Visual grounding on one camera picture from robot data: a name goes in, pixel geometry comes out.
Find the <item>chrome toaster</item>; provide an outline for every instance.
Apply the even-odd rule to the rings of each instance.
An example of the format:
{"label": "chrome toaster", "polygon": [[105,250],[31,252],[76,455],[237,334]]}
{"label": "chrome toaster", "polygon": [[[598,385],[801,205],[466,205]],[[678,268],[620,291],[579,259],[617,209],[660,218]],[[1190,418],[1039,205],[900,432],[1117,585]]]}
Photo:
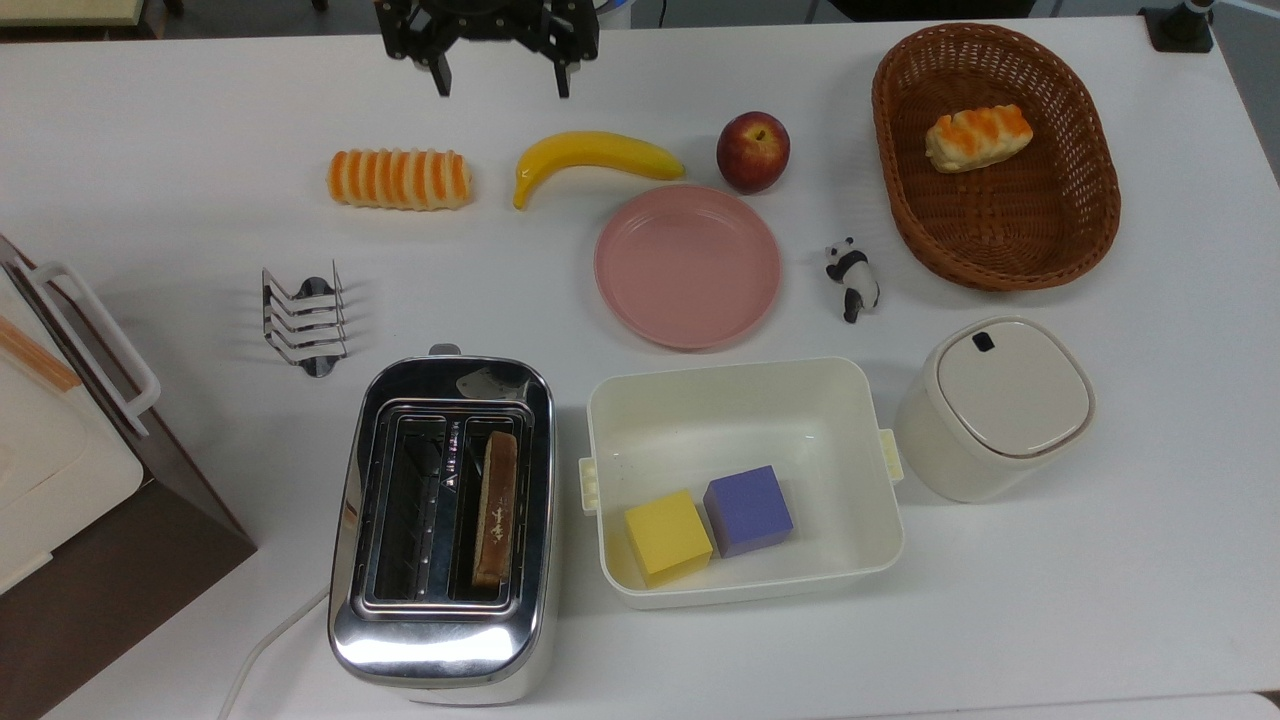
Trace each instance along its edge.
{"label": "chrome toaster", "polygon": [[410,700],[512,702],[547,671],[559,596],[552,397],[521,363],[431,352],[365,393],[329,643]]}

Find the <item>appliance handle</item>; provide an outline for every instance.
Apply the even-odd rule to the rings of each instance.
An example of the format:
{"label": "appliance handle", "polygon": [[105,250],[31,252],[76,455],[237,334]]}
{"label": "appliance handle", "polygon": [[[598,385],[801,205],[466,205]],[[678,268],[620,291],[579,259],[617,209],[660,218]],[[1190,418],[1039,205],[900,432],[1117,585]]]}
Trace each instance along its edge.
{"label": "appliance handle", "polygon": [[[49,309],[50,315],[54,322],[58,323],[63,333],[70,340],[72,345],[79,352],[81,357],[84,359],[84,364],[88,366],[90,372],[100,380],[102,388],[106,391],[108,397],[115,407],[124,415],[129,425],[136,433],[142,437],[147,436],[147,429],[142,425],[141,415],[155,405],[156,400],[160,398],[160,380],[156,379],[155,373],[147,366],[146,361],[129,342],[129,338],[124,336],[120,325],[115,323],[111,314],[108,313],[102,301],[99,300],[97,295],[90,290],[88,283],[84,278],[79,275],[72,268],[68,268],[63,263],[45,263],[35,269],[27,269],[19,266],[19,270],[31,283],[31,287],[40,296],[40,300]],[[102,372],[102,366],[99,365],[97,360],[88,352],[84,347],[83,341],[76,331],[72,329],[70,323],[63,315],[63,311],[54,304],[49,292],[45,290],[46,283],[52,283],[56,278],[67,278],[67,282],[74,288],[76,295],[68,296],[76,307],[84,314],[90,325],[102,336],[102,345],[106,346],[115,357],[120,361],[120,366],[124,373],[129,377],[133,383],[137,384],[138,392],[132,398],[125,401],[123,393],[114,383],[111,383],[106,373]]]}

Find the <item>white table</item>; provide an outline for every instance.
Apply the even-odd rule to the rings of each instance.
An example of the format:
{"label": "white table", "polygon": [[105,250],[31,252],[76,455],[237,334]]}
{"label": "white table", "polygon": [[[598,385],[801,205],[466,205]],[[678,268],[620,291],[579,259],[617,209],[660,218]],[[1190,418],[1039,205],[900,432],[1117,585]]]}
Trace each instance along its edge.
{"label": "white table", "polygon": [[[54,717],[210,717],[244,653],[328,582],[356,411],[372,375],[434,342],[548,378],[559,414],[561,633],[526,702],[424,710],[347,676],[319,614],[273,646],[241,717],[817,717],[1043,706],[1280,687],[1280,191],[1221,55],[1152,51],[1138,18],[1011,23],[1091,88],[1124,195],[1115,246],[1062,288],[982,295],[924,270],[895,231],[870,122],[879,58],[915,24],[604,33],[556,97],[512,45],[460,45],[454,95],[378,37],[0,46],[0,232],[76,265],[152,363],[159,409],[261,550]],[[723,187],[716,136],[778,115],[791,167],[748,202],[783,256],[772,315],[744,342],[680,354],[623,329],[593,245],[654,183],[556,176],[525,213],[532,141],[613,129]],[[452,147],[479,200],[457,213],[334,205],[330,155]],[[820,250],[854,234],[883,287],[855,327]],[[323,380],[284,365],[257,319],[337,260],[353,355]],[[841,355],[882,425],[928,351],[1024,313],[1066,342],[1100,398],[1079,450],[980,506],[897,487],[908,544],[851,591],[637,612],[577,511],[585,402],[637,372]]]}

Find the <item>canister lid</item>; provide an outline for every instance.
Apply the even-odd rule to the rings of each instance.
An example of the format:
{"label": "canister lid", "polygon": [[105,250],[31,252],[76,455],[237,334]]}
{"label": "canister lid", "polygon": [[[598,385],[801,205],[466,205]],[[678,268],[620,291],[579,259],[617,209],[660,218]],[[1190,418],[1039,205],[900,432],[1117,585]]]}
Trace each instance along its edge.
{"label": "canister lid", "polygon": [[940,355],[937,373],[960,424],[1000,455],[1051,452],[1089,420],[1088,380],[1057,341],[1024,322],[966,333]]}

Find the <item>white plastic container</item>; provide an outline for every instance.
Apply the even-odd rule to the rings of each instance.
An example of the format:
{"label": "white plastic container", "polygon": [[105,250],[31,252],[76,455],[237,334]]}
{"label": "white plastic container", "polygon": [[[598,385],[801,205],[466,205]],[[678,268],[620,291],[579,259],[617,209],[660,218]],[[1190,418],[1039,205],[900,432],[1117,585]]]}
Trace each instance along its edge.
{"label": "white plastic container", "polygon": [[987,500],[1061,457],[1093,424],[1093,386],[1071,352],[1016,315],[938,345],[899,406],[906,464],[957,502]]}
{"label": "white plastic container", "polygon": [[[594,457],[580,461],[600,566],[636,609],[710,605],[851,584],[892,565],[902,521],[891,430],[876,421],[867,375],[842,357],[611,378],[591,393]],[[717,478],[772,465],[795,529],[780,544],[645,588],[623,512]]]}

